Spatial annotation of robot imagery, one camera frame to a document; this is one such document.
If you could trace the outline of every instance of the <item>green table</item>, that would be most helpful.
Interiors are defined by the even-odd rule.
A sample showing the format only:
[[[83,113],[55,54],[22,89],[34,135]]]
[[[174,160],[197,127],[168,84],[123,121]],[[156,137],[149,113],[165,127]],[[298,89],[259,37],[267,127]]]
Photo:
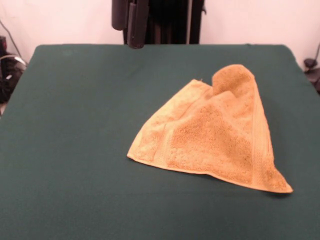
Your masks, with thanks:
[[[278,195],[126,157],[191,79],[256,77]],[[2,240],[320,239],[320,98],[282,45],[40,46],[0,120]]]

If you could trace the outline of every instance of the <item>background wall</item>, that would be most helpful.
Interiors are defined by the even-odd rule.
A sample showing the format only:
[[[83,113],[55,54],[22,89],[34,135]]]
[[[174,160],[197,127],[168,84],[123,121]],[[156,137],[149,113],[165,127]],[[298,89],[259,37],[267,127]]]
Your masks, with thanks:
[[[319,0],[205,0],[205,5],[201,44],[285,44],[302,66],[320,42]],[[27,60],[40,44],[123,42],[111,27],[111,0],[0,0],[0,18]],[[15,52],[10,41],[8,47]]]

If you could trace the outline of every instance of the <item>towel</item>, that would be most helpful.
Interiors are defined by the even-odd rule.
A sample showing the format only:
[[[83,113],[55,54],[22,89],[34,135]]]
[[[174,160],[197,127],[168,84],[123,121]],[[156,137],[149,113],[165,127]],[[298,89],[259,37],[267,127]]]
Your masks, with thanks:
[[[274,164],[255,77],[240,64],[216,72],[212,86],[194,79],[183,87],[142,126],[127,156],[256,190],[293,192]]]

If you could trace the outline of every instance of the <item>table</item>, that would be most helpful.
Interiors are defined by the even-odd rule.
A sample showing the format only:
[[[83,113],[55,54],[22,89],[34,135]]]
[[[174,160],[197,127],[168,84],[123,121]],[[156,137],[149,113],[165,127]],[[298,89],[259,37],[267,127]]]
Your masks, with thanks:
[[[291,195],[126,157],[191,79],[256,77]],[[320,98],[283,45],[43,45],[0,120],[4,240],[320,239]]]

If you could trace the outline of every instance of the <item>towel fold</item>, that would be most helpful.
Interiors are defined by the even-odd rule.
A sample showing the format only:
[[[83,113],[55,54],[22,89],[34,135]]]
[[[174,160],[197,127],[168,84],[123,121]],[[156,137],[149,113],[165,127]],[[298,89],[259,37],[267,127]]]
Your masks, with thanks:
[[[274,165],[255,77],[238,64],[215,73],[212,86],[188,83],[142,126],[127,156],[247,188],[293,191]]]

